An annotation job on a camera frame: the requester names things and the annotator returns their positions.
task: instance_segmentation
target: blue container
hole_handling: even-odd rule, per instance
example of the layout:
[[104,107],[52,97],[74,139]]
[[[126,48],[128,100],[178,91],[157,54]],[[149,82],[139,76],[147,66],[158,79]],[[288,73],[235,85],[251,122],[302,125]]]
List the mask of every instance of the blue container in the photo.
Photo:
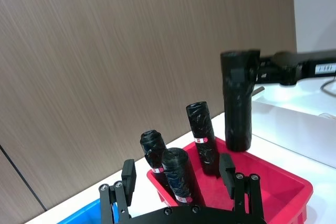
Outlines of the blue container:
[[[113,215],[114,220],[118,222],[118,209],[116,204],[113,204]],[[79,209],[58,224],[101,224],[100,199]]]

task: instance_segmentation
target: wooden wall panel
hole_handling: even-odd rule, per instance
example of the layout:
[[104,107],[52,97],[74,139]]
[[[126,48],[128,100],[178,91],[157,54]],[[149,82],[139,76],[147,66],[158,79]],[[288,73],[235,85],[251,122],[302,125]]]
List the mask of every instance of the wooden wall panel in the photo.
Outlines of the wooden wall panel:
[[219,53],[295,50],[293,0],[0,0],[0,142],[47,208],[223,111]]
[[0,224],[23,223],[43,209],[0,151]]

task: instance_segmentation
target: black cylinder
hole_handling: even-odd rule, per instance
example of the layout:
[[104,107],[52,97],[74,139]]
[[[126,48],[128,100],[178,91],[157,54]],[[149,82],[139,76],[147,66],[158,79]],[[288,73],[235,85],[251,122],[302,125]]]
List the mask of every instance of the black cylinder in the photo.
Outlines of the black cylinder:
[[190,104],[186,111],[203,172],[219,176],[219,153],[207,103]]
[[251,94],[257,78],[260,50],[230,51],[220,56],[226,147],[243,152],[251,146]]
[[156,130],[146,131],[141,134],[140,144],[155,179],[173,196],[162,166],[162,154],[167,148],[161,134]]
[[205,205],[193,166],[185,150],[180,148],[165,150],[162,165],[179,206]]

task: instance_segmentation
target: label sticker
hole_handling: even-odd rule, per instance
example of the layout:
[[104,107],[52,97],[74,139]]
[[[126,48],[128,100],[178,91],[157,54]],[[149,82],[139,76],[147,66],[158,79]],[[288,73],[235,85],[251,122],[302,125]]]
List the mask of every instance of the label sticker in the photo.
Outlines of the label sticker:
[[179,202],[182,202],[182,203],[191,203],[191,202],[193,202],[193,199],[192,199],[190,196],[188,196],[188,197],[186,197],[186,198],[183,198],[183,197],[180,197],[180,196],[175,195],[175,198],[176,198]]
[[336,73],[336,63],[318,64],[315,66],[315,74]]
[[152,168],[153,173],[162,173],[164,171],[163,167]]
[[208,142],[208,138],[195,138],[195,143],[202,144]]

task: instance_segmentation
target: red plastic tray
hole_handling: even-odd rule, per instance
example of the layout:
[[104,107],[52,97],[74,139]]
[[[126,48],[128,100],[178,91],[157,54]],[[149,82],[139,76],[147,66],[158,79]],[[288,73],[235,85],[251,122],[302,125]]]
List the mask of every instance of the red plastic tray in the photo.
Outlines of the red plastic tray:
[[[236,153],[228,151],[225,141],[217,138],[217,148],[220,153],[229,153],[236,166],[236,172],[260,175],[262,203],[265,220],[268,224],[303,224],[307,218],[306,204],[313,193],[312,185],[305,179],[287,172],[267,161],[247,152]],[[208,207],[232,210],[230,199],[221,178],[206,176],[198,158],[195,143],[184,148],[192,162],[198,184],[201,188],[205,204]],[[162,201],[168,206],[177,206],[173,199],[160,185],[150,170],[147,177],[154,184]]]

